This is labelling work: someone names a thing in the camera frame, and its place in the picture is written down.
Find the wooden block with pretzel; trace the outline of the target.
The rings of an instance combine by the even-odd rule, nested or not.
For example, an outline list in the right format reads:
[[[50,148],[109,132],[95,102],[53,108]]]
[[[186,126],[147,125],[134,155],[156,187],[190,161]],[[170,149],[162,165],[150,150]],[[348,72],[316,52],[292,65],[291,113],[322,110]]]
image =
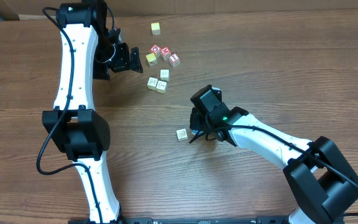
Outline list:
[[[179,129],[177,130],[177,138],[179,141],[184,141],[188,139],[187,131],[186,129]]]

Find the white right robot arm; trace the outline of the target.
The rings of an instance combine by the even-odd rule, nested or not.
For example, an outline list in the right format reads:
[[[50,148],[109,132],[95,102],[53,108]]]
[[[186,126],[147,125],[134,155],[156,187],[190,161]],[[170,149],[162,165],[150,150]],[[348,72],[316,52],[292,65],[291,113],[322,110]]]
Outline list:
[[[283,171],[298,208],[272,222],[342,223],[358,200],[358,175],[324,136],[315,141],[296,138],[261,123],[246,110],[224,106],[213,111],[194,107],[190,128],[196,138],[250,149]]]

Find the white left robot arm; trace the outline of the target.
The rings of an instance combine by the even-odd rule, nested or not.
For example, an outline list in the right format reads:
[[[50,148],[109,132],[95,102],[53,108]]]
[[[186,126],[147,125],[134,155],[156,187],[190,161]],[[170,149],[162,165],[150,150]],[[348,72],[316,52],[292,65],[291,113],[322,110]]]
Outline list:
[[[93,80],[109,80],[110,72],[142,73],[139,49],[122,41],[120,28],[107,28],[112,10],[103,0],[63,3],[55,12],[52,22],[62,40],[60,83],[52,110],[42,113],[48,136],[36,168],[52,175],[75,167],[89,205],[85,222],[124,223],[107,165],[110,128],[96,112]]]

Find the wooden block yellow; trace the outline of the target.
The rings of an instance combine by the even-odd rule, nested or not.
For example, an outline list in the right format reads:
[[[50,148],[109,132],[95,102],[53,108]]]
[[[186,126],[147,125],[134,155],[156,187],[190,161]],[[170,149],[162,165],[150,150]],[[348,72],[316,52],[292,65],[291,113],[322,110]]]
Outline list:
[[[147,63],[152,67],[158,64],[157,57],[154,53],[149,53],[146,55]]]
[[[151,26],[151,30],[152,30],[153,35],[160,35],[161,34],[161,29],[160,29],[160,23],[159,22],[151,23],[150,26]]]

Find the wooden block with K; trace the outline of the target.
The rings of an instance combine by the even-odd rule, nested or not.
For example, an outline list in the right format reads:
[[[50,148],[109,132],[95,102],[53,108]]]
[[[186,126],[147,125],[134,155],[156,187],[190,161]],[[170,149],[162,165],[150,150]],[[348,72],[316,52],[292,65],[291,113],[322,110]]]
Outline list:
[[[154,77],[150,77],[147,82],[147,88],[151,90],[156,90],[157,88],[158,79]]]

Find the wooden block red letter C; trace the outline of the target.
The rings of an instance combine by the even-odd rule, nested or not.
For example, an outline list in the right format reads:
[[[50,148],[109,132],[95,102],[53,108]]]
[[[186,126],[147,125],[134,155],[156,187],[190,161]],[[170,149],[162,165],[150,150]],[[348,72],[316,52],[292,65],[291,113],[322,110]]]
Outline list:
[[[157,58],[158,58],[159,56],[161,56],[161,48],[160,48],[157,44],[154,44],[154,45],[150,48],[150,51],[151,51],[152,53],[154,53]]]

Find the wooden block with turtle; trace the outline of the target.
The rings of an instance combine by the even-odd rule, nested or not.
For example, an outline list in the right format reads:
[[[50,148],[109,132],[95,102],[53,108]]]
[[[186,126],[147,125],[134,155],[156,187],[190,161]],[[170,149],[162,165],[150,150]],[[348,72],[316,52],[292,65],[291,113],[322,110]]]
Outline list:
[[[170,71],[169,70],[161,70],[160,71],[160,79],[168,82],[170,80]]]

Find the wooden block red letter M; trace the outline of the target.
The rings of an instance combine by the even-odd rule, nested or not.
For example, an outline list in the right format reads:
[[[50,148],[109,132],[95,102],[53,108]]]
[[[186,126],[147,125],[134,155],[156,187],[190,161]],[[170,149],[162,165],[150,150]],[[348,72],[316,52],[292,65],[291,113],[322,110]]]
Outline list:
[[[169,58],[169,57],[171,56],[171,54],[172,54],[171,50],[170,50],[169,47],[167,47],[167,46],[161,48],[160,52],[161,52],[161,56],[162,56],[162,58],[163,58],[164,60],[168,60],[168,58]]]

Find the wooden block with umbrella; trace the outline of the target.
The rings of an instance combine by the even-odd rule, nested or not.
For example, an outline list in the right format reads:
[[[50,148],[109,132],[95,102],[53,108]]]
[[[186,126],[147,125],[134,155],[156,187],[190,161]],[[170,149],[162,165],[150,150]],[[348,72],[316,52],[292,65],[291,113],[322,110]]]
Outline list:
[[[156,91],[159,93],[166,93],[167,90],[167,82],[159,80],[157,82]]]

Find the wooden block red letter I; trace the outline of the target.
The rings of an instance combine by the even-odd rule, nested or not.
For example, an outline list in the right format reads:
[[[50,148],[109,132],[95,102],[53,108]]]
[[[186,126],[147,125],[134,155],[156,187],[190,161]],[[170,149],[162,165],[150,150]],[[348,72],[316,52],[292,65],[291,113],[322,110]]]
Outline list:
[[[172,67],[176,67],[180,64],[180,58],[176,53],[171,54],[168,59]]]

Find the far wooden block yellow top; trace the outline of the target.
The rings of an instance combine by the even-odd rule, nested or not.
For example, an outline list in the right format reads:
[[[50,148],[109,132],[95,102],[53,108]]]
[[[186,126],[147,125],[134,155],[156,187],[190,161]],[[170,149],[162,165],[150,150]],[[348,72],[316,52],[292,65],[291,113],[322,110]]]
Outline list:
[[[160,23],[159,22],[151,23],[150,26],[151,26],[151,30],[152,30],[153,35],[160,35],[161,34],[161,29],[160,29]]]

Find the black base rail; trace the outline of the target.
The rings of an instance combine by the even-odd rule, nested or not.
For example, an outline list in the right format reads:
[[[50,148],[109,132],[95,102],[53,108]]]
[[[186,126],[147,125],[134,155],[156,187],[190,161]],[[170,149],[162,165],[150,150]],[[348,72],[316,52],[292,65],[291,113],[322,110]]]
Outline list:
[[[220,219],[153,219],[121,218],[117,224],[288,224],[286,216],[261,216],[256,218]]]

